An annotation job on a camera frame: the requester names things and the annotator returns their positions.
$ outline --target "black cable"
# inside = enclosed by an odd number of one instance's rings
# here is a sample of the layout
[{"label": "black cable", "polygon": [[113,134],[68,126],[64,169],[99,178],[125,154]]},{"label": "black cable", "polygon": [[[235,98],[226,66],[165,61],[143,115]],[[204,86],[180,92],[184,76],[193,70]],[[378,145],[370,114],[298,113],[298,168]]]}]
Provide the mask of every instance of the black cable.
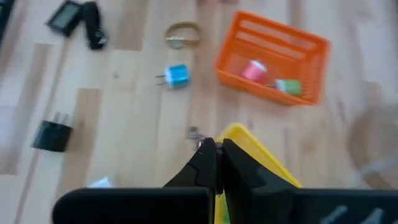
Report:
[{"label": "black cable", "polygon": [[101,28],[101,16],[96,2],[85,2],[81,7],[81,18],[86,24],[86,38],[91,50],[100,50],[108,42]]}]

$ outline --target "bracelet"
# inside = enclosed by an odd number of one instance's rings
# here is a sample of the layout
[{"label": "bracelet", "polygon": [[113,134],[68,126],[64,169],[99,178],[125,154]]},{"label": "bracelet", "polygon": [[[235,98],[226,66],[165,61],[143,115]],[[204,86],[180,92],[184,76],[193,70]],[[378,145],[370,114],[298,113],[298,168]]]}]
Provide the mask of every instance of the bracelet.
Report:
[{"label": "bracelet", "polygon": [[[177,37],[172,35],[177,29],[193,29],[197,33],[196,39],[188,40],[184,37]],[[178,22],[171,25],[165,32],[166,43],[172,49],[181,49],[182,47],[197,47],[201,41],[201,29],[195,22]]]}]

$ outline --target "metal prong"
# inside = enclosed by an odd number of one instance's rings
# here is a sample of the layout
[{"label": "metal prong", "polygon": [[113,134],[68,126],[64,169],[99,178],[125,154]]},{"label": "metal prong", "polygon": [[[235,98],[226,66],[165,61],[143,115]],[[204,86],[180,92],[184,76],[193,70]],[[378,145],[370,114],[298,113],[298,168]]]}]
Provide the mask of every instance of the metal prong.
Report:
[{"label": "metal prong", "polygon": [[60,117],[61,117],[61,113],[56,112],[54,115],[54,119],[52,121],[57,124],[58,121],[60,120]]},{"label": "metal prong", "polygon": [[67,125],[67,123],[68,123],[68,118],[69,118],[69,115],[64,114],[64,115],[62,116],[62,122],[61,122],[61,124]]}]

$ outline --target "wooden floor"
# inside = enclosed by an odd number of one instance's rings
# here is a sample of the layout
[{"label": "wooden floor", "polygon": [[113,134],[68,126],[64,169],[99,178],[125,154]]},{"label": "wooden floor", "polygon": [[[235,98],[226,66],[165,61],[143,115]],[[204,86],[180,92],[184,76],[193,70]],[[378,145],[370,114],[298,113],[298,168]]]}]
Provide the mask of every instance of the wooden floor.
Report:
[{"label": "wooden floor", "polygon": [[[193,155],[189,126],[216,136],[243,123],[306,187],[347,187],[353,122],[396,100],[398,18],[390,0],[98,0],[109,45],[92,52],[44,25],[62,0],[17,0],[0,51],[0,222],[50,223],[56,199],[104,176],[121,187],[165,184]],[[220,86],[215,57],[234,11],[244,9],[332,43],[320,106],[286,107]],[[164,30],[195,21],[196,50],[170,50]],[[186,63],[192,84],[158,86]],[[68,152],[32,149],[59,111],[75,128]]]}]

